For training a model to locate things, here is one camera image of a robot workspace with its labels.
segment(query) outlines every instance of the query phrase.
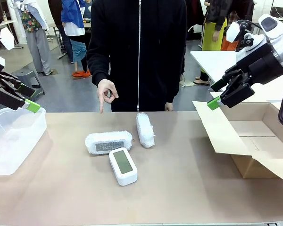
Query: object wrapped in bubble wrap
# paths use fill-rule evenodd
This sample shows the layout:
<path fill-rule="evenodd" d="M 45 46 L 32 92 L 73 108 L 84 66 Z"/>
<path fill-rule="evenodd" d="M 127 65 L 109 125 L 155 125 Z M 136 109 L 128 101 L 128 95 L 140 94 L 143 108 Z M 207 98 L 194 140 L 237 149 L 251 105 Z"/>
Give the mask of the object wrapped in bubble wrap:
<path fill-rule="evenodd" d="M 86 137 L 85 145 L 90 154 L 109 154 L 121 147 L 130 150 L 132 135 L 128 131 L 92 133 Z"/>
<path fill-rule="evenodd" d="M 149 148 L 155 145 L 153 126 L 146 113 L 138 113 L 136 116 L 137 132 L 140 138 L 141 145 Z"/>

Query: hoodie zipper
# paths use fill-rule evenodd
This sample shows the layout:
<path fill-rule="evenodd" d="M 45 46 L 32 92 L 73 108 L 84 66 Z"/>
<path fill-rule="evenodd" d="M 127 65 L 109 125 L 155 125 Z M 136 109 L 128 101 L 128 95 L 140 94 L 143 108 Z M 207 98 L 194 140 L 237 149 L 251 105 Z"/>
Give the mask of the hoodie zipper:
<path fill-rule="evenodd" d="M 139 0 L 139 35 L 138 35 L 138 72 L 137 72 L 137 111 L 140 111 L 140 57 L 141 57 L 141 11 L 142 0 Z"/>

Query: black hoodie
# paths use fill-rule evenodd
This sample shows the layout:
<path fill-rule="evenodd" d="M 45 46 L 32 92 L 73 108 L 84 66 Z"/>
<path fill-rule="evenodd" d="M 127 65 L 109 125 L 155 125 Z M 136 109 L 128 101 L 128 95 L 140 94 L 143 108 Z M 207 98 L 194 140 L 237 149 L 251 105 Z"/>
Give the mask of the black hoodie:
<path fill-rule="evenodd" d="M 55 22 L 55 25 L 62 25 L 61 13 L 62 13 L 62 0 L 48 0 L 48 6 Z"/>
<path fill-rule="evenodd" d="M 173 102 L 186 41 L 184 0 L 95 0 L 91 21 L 88 66 L 95 85 L 114 82 L 112 111 L 163 111 Z"/>

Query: open cardboard box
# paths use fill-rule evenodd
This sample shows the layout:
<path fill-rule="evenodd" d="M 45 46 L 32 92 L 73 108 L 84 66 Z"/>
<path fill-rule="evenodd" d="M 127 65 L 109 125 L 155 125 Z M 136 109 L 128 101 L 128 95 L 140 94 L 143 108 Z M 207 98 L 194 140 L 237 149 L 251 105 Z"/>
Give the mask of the open cardboard box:
<path fill-rule="evenodd" d="M 212 111 L 194 102 L 217 153 L 230 154 L 243 178 L 283 179 L 283 125 L 279 104 L 240 103 Z"/>

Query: clear plastic bin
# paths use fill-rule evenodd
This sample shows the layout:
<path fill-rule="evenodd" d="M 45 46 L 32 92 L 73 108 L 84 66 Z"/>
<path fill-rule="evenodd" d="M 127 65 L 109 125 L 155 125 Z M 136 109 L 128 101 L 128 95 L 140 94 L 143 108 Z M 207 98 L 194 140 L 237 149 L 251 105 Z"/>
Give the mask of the clear plastic bin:
<path fill-rule="evenodd" d="M 45 109 L 0 110 L 0 176 L 13 174 L 46 130 Z"/>

